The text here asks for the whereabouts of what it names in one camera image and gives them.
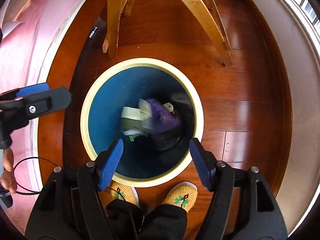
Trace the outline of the person's left hand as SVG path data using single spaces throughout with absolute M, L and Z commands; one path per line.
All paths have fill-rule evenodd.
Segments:
M 14 176 L 14 154 L 11 148 L 7 148 L 3 153 L 4 172 L 1 175 L 1 185 L 9 190 L 11 194 L 17 191 L 17 181 Z

